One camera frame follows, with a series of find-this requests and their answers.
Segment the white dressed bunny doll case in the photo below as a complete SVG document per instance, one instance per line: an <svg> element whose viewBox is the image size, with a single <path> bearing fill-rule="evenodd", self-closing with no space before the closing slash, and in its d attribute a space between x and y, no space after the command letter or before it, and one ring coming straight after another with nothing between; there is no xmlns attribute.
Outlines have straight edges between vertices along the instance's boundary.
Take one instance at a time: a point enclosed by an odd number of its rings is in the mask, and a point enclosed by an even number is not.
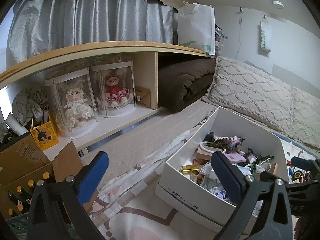
<svg viewBox="0 0 320 240"><path fill-rule="evenodd" d="M97 127L98 113L88 67L55 69L48 74L44 86L63 137L78 139Z"/></svg>

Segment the left beige textured pillow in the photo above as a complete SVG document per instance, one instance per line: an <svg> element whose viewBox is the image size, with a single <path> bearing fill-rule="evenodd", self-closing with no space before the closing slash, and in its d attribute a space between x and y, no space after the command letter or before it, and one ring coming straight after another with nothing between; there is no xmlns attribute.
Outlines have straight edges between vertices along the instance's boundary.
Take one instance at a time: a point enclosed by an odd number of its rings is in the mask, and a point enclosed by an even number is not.
<svg viewBox="0 0 320 240"><path fill-rule="evenodd" d="M202 100L248 116L289 135L293 120L291 86L246 63L219 56Z"/></svg>

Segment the white shoe box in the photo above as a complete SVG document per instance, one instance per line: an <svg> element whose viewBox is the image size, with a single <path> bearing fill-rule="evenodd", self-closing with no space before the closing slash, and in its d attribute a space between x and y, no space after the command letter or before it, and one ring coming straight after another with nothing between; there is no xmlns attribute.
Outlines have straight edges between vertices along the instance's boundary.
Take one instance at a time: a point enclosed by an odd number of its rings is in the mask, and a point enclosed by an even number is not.
<svg viewBox="0 0 320 240"><path fill-rule="evenodd" d="M156 196L191 220L219 232L234 212L235 206L225 199L220 184L214 184L220 192L213 193L204 189L207 182L205 176L196 171L181 171L184 165L191 165L196 159L199 145L209 133L220 137L242 137L244 142L240 149L244 152L251 149L261 157L273 156L271 163L278 165L276 175L284 180L289 179L287 154L281 139L276 135L238 114L218 107L165 162L155 189Z"/></svg>

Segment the grey curtain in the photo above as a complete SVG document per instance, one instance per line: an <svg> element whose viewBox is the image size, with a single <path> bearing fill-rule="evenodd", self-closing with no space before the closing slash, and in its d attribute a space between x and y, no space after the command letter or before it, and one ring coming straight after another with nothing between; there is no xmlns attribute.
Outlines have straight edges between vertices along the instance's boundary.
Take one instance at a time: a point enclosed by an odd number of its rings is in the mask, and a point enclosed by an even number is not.
<svg viewBox="0 0 320 240"><path fill-rule="evenodd" d="M6 66L77 44L177 43L177 11L157 0L18 0Z"/></svg>

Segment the hanging sweet paper bag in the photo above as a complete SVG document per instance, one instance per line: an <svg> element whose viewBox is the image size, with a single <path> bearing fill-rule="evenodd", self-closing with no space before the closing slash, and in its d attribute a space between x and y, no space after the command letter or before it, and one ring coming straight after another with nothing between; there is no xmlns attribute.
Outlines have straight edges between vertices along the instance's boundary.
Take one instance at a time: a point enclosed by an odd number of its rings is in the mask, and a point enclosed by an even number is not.
<svg viewBox="0 0 320 240"><path fill-rule="evenodd" d="M272 28L264 15L260 21L260 48L269 53L272 46Z"/></svg>

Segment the brown folded blanket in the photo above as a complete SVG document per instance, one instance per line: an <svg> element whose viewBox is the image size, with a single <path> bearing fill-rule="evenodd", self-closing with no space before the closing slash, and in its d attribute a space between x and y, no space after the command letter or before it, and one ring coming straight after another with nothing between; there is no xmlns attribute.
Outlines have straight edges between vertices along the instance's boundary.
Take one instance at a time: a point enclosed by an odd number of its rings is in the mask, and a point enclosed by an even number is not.
<svg viewBox="0 0 320 240"><path fill-rule="evenodd" d="M215 59L196 59L160 69L158 105L180 112L199 100L213 82L215 66Z"/></svg>

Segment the right beige textured pillow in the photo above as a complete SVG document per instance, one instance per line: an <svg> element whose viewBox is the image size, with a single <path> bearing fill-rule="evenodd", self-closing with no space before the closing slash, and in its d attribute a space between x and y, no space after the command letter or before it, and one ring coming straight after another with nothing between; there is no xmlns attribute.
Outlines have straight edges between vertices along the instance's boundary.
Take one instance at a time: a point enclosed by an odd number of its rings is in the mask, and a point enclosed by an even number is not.
<svg viewBox="0 0 320 240"><path fill-rule="evenodd" d="M290 135L319 150L319 98L293 86L293 119Z"/></svg>

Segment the yellow cartoon box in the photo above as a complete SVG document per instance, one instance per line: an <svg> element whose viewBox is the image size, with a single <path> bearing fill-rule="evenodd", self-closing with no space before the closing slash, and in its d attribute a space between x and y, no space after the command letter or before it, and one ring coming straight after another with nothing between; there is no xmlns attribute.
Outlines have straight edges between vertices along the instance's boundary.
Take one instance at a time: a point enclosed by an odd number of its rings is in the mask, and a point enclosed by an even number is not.
<svg viewBox="0 0 320 240"><path fill-rule="evenodd" d="M47 122L39 126L34 126L33 123L31 123L30 133L42 151L59 143L56 126L52 121L51 116L48 117Z"/></svg>

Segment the red dressed bunny doll case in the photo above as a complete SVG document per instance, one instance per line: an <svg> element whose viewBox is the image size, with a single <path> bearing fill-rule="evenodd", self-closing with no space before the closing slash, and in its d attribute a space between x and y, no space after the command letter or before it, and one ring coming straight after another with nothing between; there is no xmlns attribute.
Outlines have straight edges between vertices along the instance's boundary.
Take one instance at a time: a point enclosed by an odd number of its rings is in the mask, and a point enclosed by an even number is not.
<svg viewBox="0 0 320 240"><path fill-rule="evenodd" d="M91 66L90 74L100 117L117 118L136 110L132 60Z"/></svg>

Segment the small kraft box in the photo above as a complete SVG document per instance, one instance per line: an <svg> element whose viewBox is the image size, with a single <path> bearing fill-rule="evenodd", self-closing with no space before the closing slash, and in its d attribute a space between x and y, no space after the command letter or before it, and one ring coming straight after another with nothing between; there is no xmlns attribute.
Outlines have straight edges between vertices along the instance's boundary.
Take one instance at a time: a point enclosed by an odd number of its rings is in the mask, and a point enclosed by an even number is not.
<svg viewBox="0 0 320 240"><path fill-rule="evenodd" d="M151 108L151 92L148 88L136 86L136 101L138 104Z"/></svg>

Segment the wooden bed shelf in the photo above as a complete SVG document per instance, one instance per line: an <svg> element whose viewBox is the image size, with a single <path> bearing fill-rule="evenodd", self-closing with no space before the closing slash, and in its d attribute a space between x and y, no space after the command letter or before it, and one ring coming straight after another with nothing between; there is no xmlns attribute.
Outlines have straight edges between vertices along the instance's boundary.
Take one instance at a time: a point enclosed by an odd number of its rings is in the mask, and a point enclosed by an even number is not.
<svg viewBox="0 0 320 240"><path fill-rule="evenodd" d="M158 55L164 53L169 59L186 61L192 57L207 57L204 51L173 44L143 41L113 41L80 44L52 50L27 59L1 73L1 90L8 91L21 81L30 80L33 75L49 70L55 65L94 56L128 53L133 58L134 81L140 87L150 90L151 107L137 105L129 115L119 118L103 118L96 129L84 137L74 139L77 151L87 154L87 148L132 124L153 116L158 107Z"/></svg>

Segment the beige textured pillow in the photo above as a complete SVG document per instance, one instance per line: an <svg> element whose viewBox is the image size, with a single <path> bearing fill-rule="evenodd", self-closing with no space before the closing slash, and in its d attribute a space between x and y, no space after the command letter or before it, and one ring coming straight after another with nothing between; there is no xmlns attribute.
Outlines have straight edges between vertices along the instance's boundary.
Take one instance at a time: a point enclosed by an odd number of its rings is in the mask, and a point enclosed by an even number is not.
<svg viewBox="0 0 320 240"><path fill-rule="evenodd" d="M293 86L293 119L290 135L319 150L319 98Z"/></svg>
<svg viewBox="0 0 320 240"><path fill-rule="evenodd" d="M219 56L202 100L248 116L289 135L293 120L291 86L246 63Z"/></svg>

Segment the grey crumpled cloth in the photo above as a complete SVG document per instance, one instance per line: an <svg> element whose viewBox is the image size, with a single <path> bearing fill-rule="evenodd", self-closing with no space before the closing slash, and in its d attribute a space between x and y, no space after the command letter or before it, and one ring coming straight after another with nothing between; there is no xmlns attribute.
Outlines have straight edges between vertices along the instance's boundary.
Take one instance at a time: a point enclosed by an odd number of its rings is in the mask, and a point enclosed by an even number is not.
<svg viewBox="0 0 320 240"><path fill-rule="evenodd" d="M12 114L22 126L31 120L43 120L44 108L47 105L47 92L39 82L32 82L18 92L12 103Z"/></svg>

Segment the white paper bag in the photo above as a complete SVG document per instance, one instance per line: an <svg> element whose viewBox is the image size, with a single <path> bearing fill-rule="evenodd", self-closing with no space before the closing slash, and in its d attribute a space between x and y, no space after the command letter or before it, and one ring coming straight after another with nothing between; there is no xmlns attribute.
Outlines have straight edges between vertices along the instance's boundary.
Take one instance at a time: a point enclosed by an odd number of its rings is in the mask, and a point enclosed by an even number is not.
<svg viewBox="0 0 320 240"><path fill-rule="evenodd" d="M183 2L177 13L177 38L180 46L215 55L215 12L210 5Z"/></svg>

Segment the brown cardboard box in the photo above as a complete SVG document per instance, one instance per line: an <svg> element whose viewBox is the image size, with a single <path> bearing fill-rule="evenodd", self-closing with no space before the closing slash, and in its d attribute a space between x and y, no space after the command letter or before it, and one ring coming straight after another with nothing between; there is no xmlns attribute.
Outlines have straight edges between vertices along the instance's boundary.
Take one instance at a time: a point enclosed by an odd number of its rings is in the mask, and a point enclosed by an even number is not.
<svg viewBox="0 0 320 240"><path fill-rule="evenodd" d="M83 163L72 141L56 151L53 160L49 160L31 135L25 134L15 139L1 149L1 214L8 219L9 209L19 213L17 205L8 198L10 192L23 200L16 190L18 186L32 194L29 180L37 182L48 172L55 181L61 182L68 175L77 175L82 167Z"/></svg>

